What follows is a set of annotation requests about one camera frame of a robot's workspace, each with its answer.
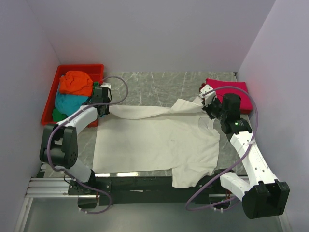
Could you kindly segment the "white t shirt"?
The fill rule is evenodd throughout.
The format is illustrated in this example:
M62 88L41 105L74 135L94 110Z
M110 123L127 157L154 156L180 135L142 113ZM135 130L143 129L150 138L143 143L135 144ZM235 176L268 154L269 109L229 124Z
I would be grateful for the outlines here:
M115 105L99 120L93 170L171 170L173 187L193 187L216 168L219 140L200 98L172 107Z

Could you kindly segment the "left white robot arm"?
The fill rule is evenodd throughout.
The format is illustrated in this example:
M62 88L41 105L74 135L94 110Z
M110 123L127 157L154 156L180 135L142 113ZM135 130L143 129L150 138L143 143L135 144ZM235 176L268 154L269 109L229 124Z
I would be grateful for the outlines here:
M112 100L111 85L104 83L94 87L92 96L83 96L66 119L44 126L40 148L40 160L48 163L48 156L56 169L64 169L80 181L79 188L85 194L96 190L94 171L78 158L77 135L91 122L109 114L109 105L87 108L94 103L109 103Z

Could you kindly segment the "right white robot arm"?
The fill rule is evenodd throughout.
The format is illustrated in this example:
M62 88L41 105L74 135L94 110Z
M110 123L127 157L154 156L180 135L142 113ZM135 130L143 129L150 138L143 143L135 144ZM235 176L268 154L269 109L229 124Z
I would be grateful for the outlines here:
M233 172L221 172L212 180L212 188L218 193L226 189L241 200L249 219L279 216L284 213L290 188L281 182L264 160L253 138L249 122L241 117L241 97L226 93L219 100L215 92L200 94L203 110L211 119L218 119L223 133L235 148L246 170L248 181Z

